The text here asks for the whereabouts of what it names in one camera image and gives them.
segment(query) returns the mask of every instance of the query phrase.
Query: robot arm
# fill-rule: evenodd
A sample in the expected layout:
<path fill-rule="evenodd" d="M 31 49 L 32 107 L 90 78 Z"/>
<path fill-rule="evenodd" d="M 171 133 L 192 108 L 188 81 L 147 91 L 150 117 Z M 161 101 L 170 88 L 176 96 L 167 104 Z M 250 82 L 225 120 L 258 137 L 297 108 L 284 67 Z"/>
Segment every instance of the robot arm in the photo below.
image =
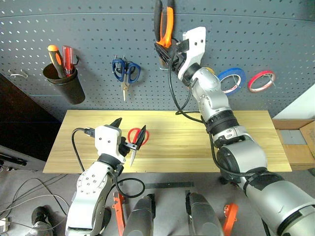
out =
<path fill-rule="evenodd" d="M 217 160 L 222 176 L 243 189 L 261 218 L 277 235 L 315 235 L 315 200 L 267 170 L 264 151 L 239 125 L 219 79 L 200 66 L 205 51 L 205 32 L 204 27 L 198 27 L 183 34 L 183 41 L 174 50 L 177 64 L 171 68 L 186 86 L 192 87 L 207 133 L 219 149 Z"/>
<path fill-rule="evenodd" d="M 105 201 L 113 185 L 114 176 L 119 176 L 126 161 L 125 156 L 138 150 L 144 140 L 145 126 L 135 144 L 126 142 L 119 129 L 121 118 L 111 125 L 102 125 L 85 133 L 95 137 L 98 160 L 84 171 L 77 181 L 75 198 L 69 209 L 66 236 L 96 236 L 104 228 Z"/>

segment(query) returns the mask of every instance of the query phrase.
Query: screwdriver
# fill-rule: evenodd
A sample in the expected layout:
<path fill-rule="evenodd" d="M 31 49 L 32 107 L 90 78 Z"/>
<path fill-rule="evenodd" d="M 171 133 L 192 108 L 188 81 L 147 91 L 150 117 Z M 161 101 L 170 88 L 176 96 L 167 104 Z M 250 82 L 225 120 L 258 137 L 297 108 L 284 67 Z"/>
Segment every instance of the screwdriver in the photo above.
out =
<path fill-rule="evenodd" d="M 49 52 L 50 60 L 58 72 L 58 77 L 60 79 L 65 78 L 65 73 L 63 69 L 63 58 L 60 55 L 58 47 L 53 44 L 49 45 L 48 52 Z"/>
<path fill-rule="evenodd" d="M 63 45 L 63 67 L 67 76 L 73 74 L 73 49 L 66 45 Z"/>

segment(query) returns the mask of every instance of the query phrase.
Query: blue scissors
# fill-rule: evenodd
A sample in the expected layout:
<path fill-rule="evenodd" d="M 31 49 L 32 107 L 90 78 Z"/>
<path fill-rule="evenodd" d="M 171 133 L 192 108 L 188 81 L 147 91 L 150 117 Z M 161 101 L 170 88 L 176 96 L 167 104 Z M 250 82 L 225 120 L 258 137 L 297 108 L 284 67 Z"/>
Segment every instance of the blue scissors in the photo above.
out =
<path fill-rule="evenodd" d="M 122 82 L 123 97 L 124 101 L 126 101 L 128 87 L 130 84 L 136 82 L 139 79 L 141 67 L 132 61 L 126 61 L 124 59 L 125 57 L 115 57 L 115 59 L 112 61 L 112 70 L 116 79 Z"/>

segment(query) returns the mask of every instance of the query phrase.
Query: scissors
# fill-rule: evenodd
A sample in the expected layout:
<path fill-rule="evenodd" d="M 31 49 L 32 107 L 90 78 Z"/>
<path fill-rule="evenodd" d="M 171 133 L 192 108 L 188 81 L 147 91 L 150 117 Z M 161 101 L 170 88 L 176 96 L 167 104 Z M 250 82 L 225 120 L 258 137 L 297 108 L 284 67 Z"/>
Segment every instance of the scissors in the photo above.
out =
<path fill-rule="evenodd" d="M 116 79 L 122 82 L 123 97 L 126 101 L 128 87 L 139 79 L 141 67 L 132 61 L 125 60 L 125 57 L 116 58 L 115 56 L 112 61 L 112 70 Z"/>
<path fill-rule="evenodd" d="M 131 141 L 130 141 L 130 139 L 131 139 L 130 136 L 131 136 L 131 133 L 132 133 L 134 130 L 136 130 L 136 133 L 135 133 L 135 135 L 134 135 L 134 137 L 133 137 L 133 140 L 132 140 L 132 143 L 133 143 L 133 144 L 135 144 L 135 143 L 137 142 L 137 139 L 138 139 L 138 136 L 139 136 L 139 133 L 140 133 L 141 129 L 139 129 L 139 128 L 133 128 L 133 129 L 129 130 L 128 136 L 127 136 L 129 143 L 131 143 Z M 146 139 L 143 141 L 143 143 L 142 143 L 141 145 L 144 145 L 144 144 L 148 141 L 149 136 L 150 136 L 150 134 L 149 134 L 149 132 L 146 130 L 146 131 L 145 131 L 145 137 L 146 137 Z M 130 158 L 130 167 L 131 167 L 132 164 L 133 164 L 134 158 L 135 158 L 135 152 L 132 152 L 131 158 Z"/>

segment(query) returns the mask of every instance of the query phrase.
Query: wooden table surface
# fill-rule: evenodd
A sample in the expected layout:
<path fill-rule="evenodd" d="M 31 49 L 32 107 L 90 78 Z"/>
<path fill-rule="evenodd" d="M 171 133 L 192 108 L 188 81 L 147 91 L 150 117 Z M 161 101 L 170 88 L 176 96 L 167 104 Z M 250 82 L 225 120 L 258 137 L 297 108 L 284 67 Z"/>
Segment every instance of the wooden table surface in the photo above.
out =
<path fill-rule="evenodd" d="M 150 133 L 148 142 L 137 152 L 130 167 L 126 157 L 124 173 L 145 172 L 219 172 L 210 153 L 209 136 L 203 124 L 174 111 L 82 111 L 68 110 L 51 149 L 44 173 L 80 173 L 75 157 L 71 132 L 77 127 L 95 128 L 122 117 L 121 130 L 127 136 L 130 129 L 144 124 Z M 234 111 L 238 122 L 245 126 L 265 151 L 268 170 L 291 171 L 281 142 L 267 111 Z M 75 143 L 82 163 L 87 169 L 98 159 L 94 138 L 83 132 L 75 134 Z"/>

